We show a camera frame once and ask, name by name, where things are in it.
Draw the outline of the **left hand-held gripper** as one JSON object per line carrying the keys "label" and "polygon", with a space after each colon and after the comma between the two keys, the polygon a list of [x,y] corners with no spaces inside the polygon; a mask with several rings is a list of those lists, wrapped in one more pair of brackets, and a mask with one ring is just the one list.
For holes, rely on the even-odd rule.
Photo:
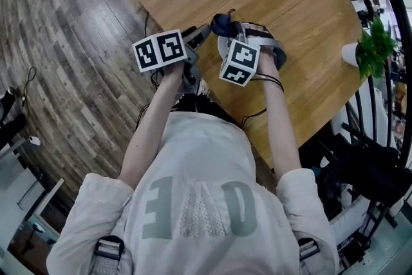
{"label": "left hand-held gripper", "polygon": [[183,83],[186,88],[194,88],[201,79],[197,67],[199,59],[194,51],[211,34],[209,24],[199,28],[191,26],[184,30],[169,30],[143,38],[132,45],[140,73],[162,69],[176,62],[183,62]]}

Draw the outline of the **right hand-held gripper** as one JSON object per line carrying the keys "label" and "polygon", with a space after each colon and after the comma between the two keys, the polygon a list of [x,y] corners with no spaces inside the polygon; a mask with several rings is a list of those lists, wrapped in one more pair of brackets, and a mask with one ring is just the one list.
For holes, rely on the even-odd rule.
{"label": "right hand-held gripper", "polygon": [[223,59],[220,79],[246,86],[257,73],[262,47],[274,52],[274,64],[280,69],[286,62],[281,43],[263,25],[230,22],[219,30],[219,53]]}

